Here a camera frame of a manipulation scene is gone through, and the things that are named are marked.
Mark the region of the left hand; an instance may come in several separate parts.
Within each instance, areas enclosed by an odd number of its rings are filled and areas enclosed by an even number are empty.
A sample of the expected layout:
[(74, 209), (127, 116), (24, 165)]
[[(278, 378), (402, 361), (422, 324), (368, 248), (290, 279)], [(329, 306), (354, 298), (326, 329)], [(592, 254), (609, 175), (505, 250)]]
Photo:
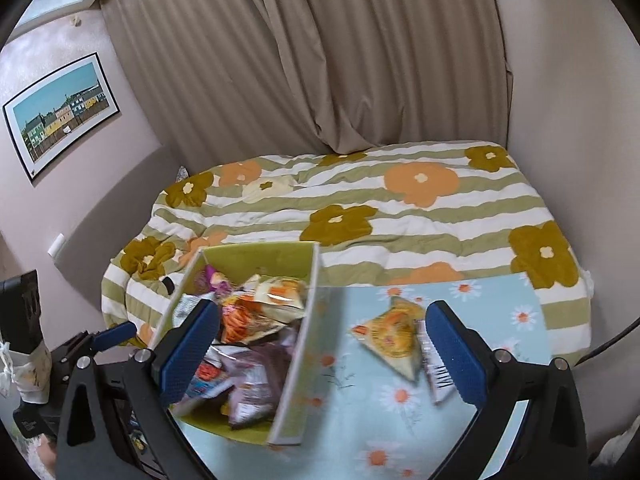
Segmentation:
[(29, 467), (41, 480), (55, 480), (56, 448), (44, 434), (27, 442)]

